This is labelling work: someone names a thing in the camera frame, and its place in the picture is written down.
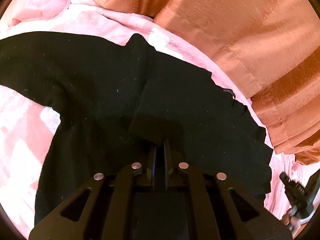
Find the person's right hand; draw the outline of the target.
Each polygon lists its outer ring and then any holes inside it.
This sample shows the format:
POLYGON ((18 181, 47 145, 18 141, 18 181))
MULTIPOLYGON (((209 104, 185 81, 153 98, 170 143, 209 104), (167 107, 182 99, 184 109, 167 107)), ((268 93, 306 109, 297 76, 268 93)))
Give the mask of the person's right hand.
POLYGON ((291 209, 288 209, 286 213, 282 216, 282 219, 280 220, 284 225, 291 225, 291 233, 293 236, 298 234, 302 229, 304 229, 304 226, 301 224, 300 220, 297 217, 290 216, 291 209))

